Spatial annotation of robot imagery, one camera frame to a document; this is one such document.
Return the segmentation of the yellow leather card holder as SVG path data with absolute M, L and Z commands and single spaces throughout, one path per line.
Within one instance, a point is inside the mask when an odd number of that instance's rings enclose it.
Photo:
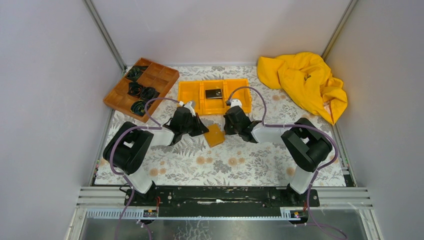
M 210 148 L 216 147 L 225 141 L 225 132 L 221 130 L 218 124 L 212 124 L 207 127 L 208 132 L 203 136 Z

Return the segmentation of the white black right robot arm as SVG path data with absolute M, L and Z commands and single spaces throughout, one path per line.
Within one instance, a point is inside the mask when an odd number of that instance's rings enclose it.
M 306 191 L 320 164 L 336 150 L 335 141 L 304 117 L 294 124 L 264 124 L 250 120 L 240 106 L 233 106 L 225 113 L 224 119 L 227 135 L 238 135 L 248 143 L 285 145 L 296 163 L 286 193 L 287 201 L 293 206 L 299 206 L 307 199 Z

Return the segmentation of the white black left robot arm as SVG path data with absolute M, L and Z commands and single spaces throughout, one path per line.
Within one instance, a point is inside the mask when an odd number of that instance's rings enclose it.
M 148 150 L 155 146 L 173 146 L 184 135 L 196 137 L 208 133 L 197 113 L 178 107 L 173 117 L 162 126 L 138 126 L 126 121 L 103 150 L 103 158 L 112 165 L 116 175 L 122 175 L 136 192 L 136 199 L 144 206 L 152 204 L 154 181 L 143 170 Z

